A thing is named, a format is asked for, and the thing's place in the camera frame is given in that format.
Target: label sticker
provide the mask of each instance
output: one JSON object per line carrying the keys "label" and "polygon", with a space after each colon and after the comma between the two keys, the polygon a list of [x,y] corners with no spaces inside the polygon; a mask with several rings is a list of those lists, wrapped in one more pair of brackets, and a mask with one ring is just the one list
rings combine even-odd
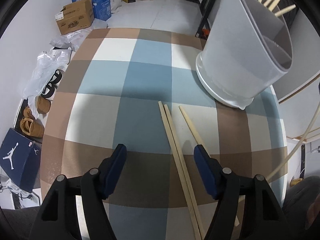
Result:
{"label": "label sticker", "polygon": [[54,18],[56,19],[56,21],[62,20],[63,19],[63,12],[59,12],[57,13]]}
{"label": "label sticker", "polygon": [[80,33],[80,32],[81,32],[81,30],[75,31],[75,32],[73,32],[73,33],[69,33],[69,34],[67,35],[67,39],[72,38],[73,36],[77,35],[77,34]]}

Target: white cable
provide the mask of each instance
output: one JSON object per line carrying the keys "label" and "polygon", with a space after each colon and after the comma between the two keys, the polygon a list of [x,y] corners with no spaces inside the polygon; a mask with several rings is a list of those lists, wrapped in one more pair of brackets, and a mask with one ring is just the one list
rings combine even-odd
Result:
{"label": "white cable", "polygon": [[317,110],[315,111],[315,114],[313,115],[310,124],[308,125],[308,128],[306,129],[306,131],[304,132],[303,136],[301,137],[301,139],[299,140],[299,142],[297,143],[297,145],[293,148],[293,150],[290,152],[290,154],[284,159],[284,161],[278,165],[278,167],[276,167],[267,177],[266,180],[267,182],[270,182],[270,179],[288,162],[288,160],[290,160],[290,158],[293,156],[293,154],[297,151],[297,149],[301,146],[301,144],[303,143],[303,141],[305,140],[305,138],[307,137],[308,133],[310,132],[313,124],[315,123],[318,114],[320,113],[320,102],[318,104]]}

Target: cardboard box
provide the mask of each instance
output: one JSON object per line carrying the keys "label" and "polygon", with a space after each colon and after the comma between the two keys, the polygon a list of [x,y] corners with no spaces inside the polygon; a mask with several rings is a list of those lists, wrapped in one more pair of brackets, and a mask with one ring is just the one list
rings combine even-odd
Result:
{"label": "cardboard box", "polygon": [[79,0],[66,5],[55,15],[55,19],[62,35],[90,27],[93,22],[91,0]]}
{"label": "cardboard box", "polygon": [[0,148],[0,166],[21,189],[32,192],[40,167],[41,149],[10,128]]}
{"label": "cardboard box", "polygon": [[92,0],[93,15],[95,18],[106,21],[111,17],[110,0]]}

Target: dark fabric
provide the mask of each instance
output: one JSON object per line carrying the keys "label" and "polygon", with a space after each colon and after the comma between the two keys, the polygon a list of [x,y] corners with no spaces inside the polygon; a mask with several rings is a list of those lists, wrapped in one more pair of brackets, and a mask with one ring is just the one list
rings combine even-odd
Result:
{"label": "dark fabric", "polygon": [[299,234],[306,227],[307,211],[320,194],[320,177],[310,176],[287,190],[283,213],[292,230]]}
{"label": "dark fabric", "polygon": [[[19,240],[28,240],[39,209],[40,207],[15,210],[3,209],[3,214],[0,214],[0,227],[7,228],[8,231],[10,231],[11,227]],[[10,240],[18,240],[16,236],[11,234]]]}

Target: blue square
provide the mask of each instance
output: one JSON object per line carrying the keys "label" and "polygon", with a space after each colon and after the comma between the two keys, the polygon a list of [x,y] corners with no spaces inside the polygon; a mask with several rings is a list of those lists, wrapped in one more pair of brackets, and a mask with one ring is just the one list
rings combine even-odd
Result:
{"label": "blue square", "polygon": [[158,101],[120,99],[113,148],[119,143],[128,151],[170,154]]}
{"label": "blue square", "polygon": [[267,117],[267,121],[268,121],[268,127],[270,131],[271,149],[284,147],[280,119]]}
{"label": "blue square", "polygon": [[164,240],[167,208],[136,208],[109,204],[109,220],[118,240]]}
{"label": "blue square", "polygon": [[172,102],[216,107],[214,98],[204,89],[196,71],[172,68]]}
{"label": "blue square", "polygon": [[92,60],[78,93],[120,97],[128,66],[126,61]]}
{"label": "blue square", "polygon": [[171,66],[171,43],[137,40],[131,61]]}
{"label": "blue square", "polygon": [[273,94],[268,93],[266,90],[260,93],[264,109],[267,117],[279,119],[278,99]]}
{"label": "blue square", "polygon": [[130,62],[122,97],[171,102],[171,67]]}
{"label": "blue square", "polygon": [[252,103],[245,108],[247,114],[266,116],[261,94],[254,97]]}

